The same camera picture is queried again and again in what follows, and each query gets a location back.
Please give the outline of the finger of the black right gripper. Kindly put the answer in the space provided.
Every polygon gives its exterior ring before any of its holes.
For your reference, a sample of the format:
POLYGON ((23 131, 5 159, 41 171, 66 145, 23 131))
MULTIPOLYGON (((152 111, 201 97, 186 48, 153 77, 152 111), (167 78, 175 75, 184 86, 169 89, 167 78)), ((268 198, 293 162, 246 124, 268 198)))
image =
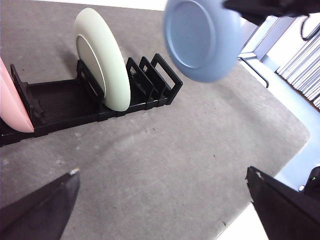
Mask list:
POLYGON ((225 0, 223 7, 247 15, 270 15, 275 3, 270 0, 225 0))
POLYGON ((246 19, 247 21, 255 25, 262 25, 267 19, 267 17, 269 16, 264 12, 253 12, 253 11, 242 11, 240 15, 242 18, 246 19))

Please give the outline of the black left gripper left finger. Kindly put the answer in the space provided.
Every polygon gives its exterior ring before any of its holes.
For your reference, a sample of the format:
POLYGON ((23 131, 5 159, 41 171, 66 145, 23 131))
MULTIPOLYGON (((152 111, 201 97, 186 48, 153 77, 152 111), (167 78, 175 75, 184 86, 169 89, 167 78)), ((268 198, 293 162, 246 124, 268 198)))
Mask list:
POLYGON ((80 189, 74 168, 0 209, 2 240, 59 240, 73 212, 80 189))

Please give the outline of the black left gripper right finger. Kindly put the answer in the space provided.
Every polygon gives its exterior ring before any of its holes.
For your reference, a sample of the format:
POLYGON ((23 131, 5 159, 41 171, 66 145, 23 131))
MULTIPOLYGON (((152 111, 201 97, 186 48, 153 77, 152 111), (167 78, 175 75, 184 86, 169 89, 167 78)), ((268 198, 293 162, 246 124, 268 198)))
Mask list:
POLYGON ((294 190, 256 167, 246 173, 251 203, 270 240, 320 238, 320 168, 314 167, 302 189, 294 190))

